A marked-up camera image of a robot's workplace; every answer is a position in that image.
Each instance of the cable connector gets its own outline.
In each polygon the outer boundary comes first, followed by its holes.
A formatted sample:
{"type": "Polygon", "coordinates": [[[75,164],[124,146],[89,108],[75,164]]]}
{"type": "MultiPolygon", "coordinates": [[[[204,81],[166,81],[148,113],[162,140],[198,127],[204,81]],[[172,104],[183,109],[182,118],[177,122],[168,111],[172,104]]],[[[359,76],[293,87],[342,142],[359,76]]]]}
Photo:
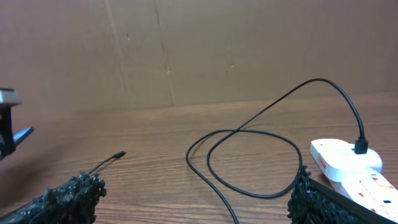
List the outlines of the cable connector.
{"type": "Polygon", "coordinates": [[[368,151],[368,140],[363,137],[359,137],[358,140],[355,141],[354,152],[355,154],[366,154],[368,151]]]}
{"type": "Polygon", "coordinates": [[[124,151],[118,152],[118,153],[116,153],[115,155],[112,156],[112,159],[119,159],[122,156],[124,156],[125,154],[126,154],[126,152],[124,152],[124,151]]]}

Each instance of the brown backdrop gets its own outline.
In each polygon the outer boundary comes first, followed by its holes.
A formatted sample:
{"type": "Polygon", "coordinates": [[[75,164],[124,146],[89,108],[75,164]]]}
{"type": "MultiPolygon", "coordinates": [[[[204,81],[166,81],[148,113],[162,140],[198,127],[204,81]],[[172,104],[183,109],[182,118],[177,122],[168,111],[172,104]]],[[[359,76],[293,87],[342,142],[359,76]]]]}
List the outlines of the brown backdrop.
{"type": "Polygon", "coordinates": [[[397,90],[397,12],[396,0],[2,0],[0,85],[21,94],[23,119],[271,99],[315,77],[397,90]]]}

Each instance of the wooden table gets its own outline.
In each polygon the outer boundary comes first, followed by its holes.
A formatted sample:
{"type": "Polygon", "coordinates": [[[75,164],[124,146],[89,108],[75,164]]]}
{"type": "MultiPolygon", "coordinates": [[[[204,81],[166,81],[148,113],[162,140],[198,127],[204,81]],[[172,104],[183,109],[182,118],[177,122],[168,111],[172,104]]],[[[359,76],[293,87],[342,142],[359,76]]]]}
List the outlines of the wooden table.
{"type": "MultiPolygon", "coordinates": [[[[398,187],[398,92],[352,96],[364,121],[369,147],[381,156],[382,174],[398,187]]],[[[36,122],[35,133],[0,162],[0,214],[63,184],[80,171],[119,151],[104,167],[108,195],[97,206],[98,223],[231,223],[226,207],[185,162],[188,147],[216,129],[233,129],[271,101],[75,114],[61,121],[36,122]]],[[[17,128],[29,125],[14,121],[17,128]]],[[[281,134],[302,150],[312,177],[327,184],[310,156],[310,141],[338,138],[353,142],[358,127],[341,96],[289,98],[249,124],[281,134]]],[[[207,140],[192,155],[195,167],[221,190],[241,223],[290,223],[290,193],[272,200],[251,198],[217,182],[205,155],[225,134],[207,140]]],[[[226,181],[259,194],[285,188],[298,168],[287,143],[239,133],[213,153],[214,170],[226,181]]]]}

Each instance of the white power strip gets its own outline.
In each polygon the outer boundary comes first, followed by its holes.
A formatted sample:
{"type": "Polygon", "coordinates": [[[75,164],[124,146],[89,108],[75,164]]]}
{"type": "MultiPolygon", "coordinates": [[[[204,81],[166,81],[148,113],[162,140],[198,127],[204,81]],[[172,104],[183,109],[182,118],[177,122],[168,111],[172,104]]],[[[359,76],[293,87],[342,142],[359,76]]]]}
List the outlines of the white power strip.
{"type": "Polygon", "coordinates": [[[339,139],[311,142],[311,155],[335,191],[398,223],[398,191],[380,174],[381,158],[372,149],[366,154],[353,149],[339,139]]]}

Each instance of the black cable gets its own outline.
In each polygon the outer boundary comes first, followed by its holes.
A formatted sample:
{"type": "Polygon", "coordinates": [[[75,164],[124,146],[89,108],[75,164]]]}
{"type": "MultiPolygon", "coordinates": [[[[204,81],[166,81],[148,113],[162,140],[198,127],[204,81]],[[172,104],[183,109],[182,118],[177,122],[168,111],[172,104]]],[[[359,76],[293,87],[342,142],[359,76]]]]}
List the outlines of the black cable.
{"type": "Polygon", "coordinates": [[[105,159],[105,160],[102,161],[100,164],[98,164],[96,167],[94,167],[94,169],[92,169],[92,170],[88,173],[88,175],[90,175],[90,174],[91,174],[92,172],[94,172],[96,169],[100,168],[100,166],[102,166],[105,162],[108,162],[108,161],[110,161],[111,159],[119,159],[119,158],[121,158],[122,156],[124,156],[125,154],[126,154],[126,152],[121,151],[121,152],[118,152],[118,153],[116,153],[115,155],[113,155],[113,156],[111,156],[111,157],[105,159]]]}
{"type": "Polygon", "coordinates": [[[299,148],[297,147],[297,145],[294,144],[291,140],[289,140],[289,139],[287,139],[287,138],[285,138],[285,137],[283,137],[283,136],[280,136],[280,135],[278,135],[278,134],[274,134],[274,133],[270,133],[270,132],[266,132],[266,131],[257,131],[257,130],[242,129],[242,128],[243,128],[245,125],[247,125],[249,122],[251,122],[252,120],[254,120],[255,118],[257,118],[260,114],[262,114],[263,112],[265,112],[266,110],[268,110],[270,107],[274,106],[274,105],[277,104],[279,101],[283,100],[286,96],[289,96],[289,95],[290,95],[291,93],[293,93],[295,90],[299,89],[300,87],[302,87],[302,86],[304,86],[304,85],[306,85],[306,84],[308,84],[308,83],[315,82],[315,81],[326,82],[326,83],[330,84],[331,86],[333,86],[335,89],[337,89],[337,90],[343,95],[343,97],[345,98],[345,100],[346,100],[347,103],[349,104],[349,107],[350,107],[351,110],[353,111],[353,113],[354,113],[354,115],[355,115],[355,118],[356,118],[356,120],[357,120],[357,122],[358,122],[358,126],[359,126],[359,138],[358,138],[358,140],[361,141],[361,142],[366,142],[366,149],[368,148],[368,144],[367,144],[367,140],[366,140],[366,138],[365,138],[365,133],[364,133],[364,128],[363,128],[362,120],[361,120],[361,117],[359,116],[359,113],[357,112],[357,110],[356,110],[356,108],[355,108],[353,102],[352,102],[351,99],[348,97],[348,95],[347,95],[338,85],[336,85],[336,84],[333,83],[332,81],[327,80],[327,79],[324,79],[324,78],[314,78],[314,79],[308,80],[308,81],[306,81],[306,82],[303,82],[302,84],[300,84],[299,86],[295,87],[293,90],[290,90],[288,93],[286,93],[285,95],[283,95],[282,97],[280,97],[278,100],[276,100],[275,102],[271,103],[269,106],[267,106],[266,108],[264,108],[263,110],[261,110],[260,112],[258,112],[258,114],[254,115],[252,118],[250,118],[250,119],[247,120],[245,123],[243,123],[242,125],[240,125],[240,127],[238,127],[237,129],[222,129],[222,130],[217,130],[217,131],[213,131],[213,132],[211,132],[211,133],[209,133],[209,134],[203,136],[202,138],[200,138],[199,140],[197,140],[195,143],[193,143],[193,144],[191,145],[191,147],[189,147],[189,149],[188,149],[188,151],[187,151],[187,154],[186,154],[186,156],[185,156],[185,160],[186,160],[188,166],[194,171],[194,173],[196,173],[202,180],[204,180],[204,181],[217,193],[217,195],[220,197],[220,199],[222,199],[222,201],[223,201],[224,204],[226,205],[228,211],[230,212],[230,214],[231,214],[231,216],[232,216],[232,218],[233,218],[233,220],[234,220],[234,222],[235,222],[236,224],[239,223],[238,218],[236,218],[236,215],[235,215],[233,209],[231,208],[231,206],[229,205],[228,201],[225,199],[225,197],[223,196],[223,194],[216,188],[216,186],[214,186],[204,175],[202,175],[198,170],[196,170],[196,168],[194,168],[194,166],[193,166],[193,165],[191,164],[191,162],[189,161],[189,153],[191,152],[191,150],[192,150],[199,142],[203,141],[203,140],[206,139],[207,137],[210,137],[210,136],[212,136],[212,135],[214,135],[214,134],[221,133],[221,132],[230,132],[230,133],[227,134],[225,137],[223,137],[221,140],[219,140],[219,141],[209,150],[209,152],[208,152],[208,154],[207,154],[206,162],[207,162],[207,167],[208,167],[209,171],[211,172],[211,174],[213,174],[213,176],[214,176],[218,181],[220,181],[221,183],[223,183],[225,186],[227,186],[227,187],[229,187],[229,188],[231,188],[231,189],[233,189],[233,190],[235,190],[235,191],[237,191],[237,192],[239,192],[239,193],[241,193],[241,194],[244,194],[244,195],[248,195],[248,196],[256,197],[256,198],[276,198],[276,197],[283,196],[283,195],[286,194],[290,189],[292,189],[292,187],[293,187],[293,185],[294,185],[294,182],[295,182],[296,178],[297,178],[298,175],[299,175],[299,170],[300,170],[300,168],[302,167],[302,156],[301,156],[301,153],[300,153],[300,149],[299,149],[299,148]],[[295,150],[297,151],[297,154],[298,154],[298,163],[299,163],[299,166],[298,166],[298,171],[297,171],[297,174],[296,174],[295,179],[293,180],[293,182],[292,182],[288,187],[286,187],[284,190],[282,190],[282,191],[280,191],[280,192],[278,192],[278,193],[275,193],[275,194],[270,194],[270,195],[254,194],[254,193],[245,191],[245,190],[243,190],[243,189],[239,189],[239,188],[237,188],[237,187],[235,187],[235,186],[229,184],[228,182],[226,182],[225,180],[223,180],[221,177],[219,177],[219,176],[216,174],[216,172],[215,172],[215,171],[211,168],[211,166],[210,166],[210,156],[211,156],[211,153],[212,153],[212,152],[214,151],[214,149],[215,149],[217,146],[219,146],[223,141],[227,140],[229,137],[231,137],[232,135],[234,135],[234,134],[236,134],[237,132],[240,132],[240,131],[241,131],[241,132],[248,132],[248,133],[258,133],[258,134],[270,135],[270,136],[273,136],[273,137],[276,137],[276,138],[279,138],[279,139],[282,139],[282,140],[288,142],[289,144],[291,144],[291,145],[295,148],[295,150]]]}

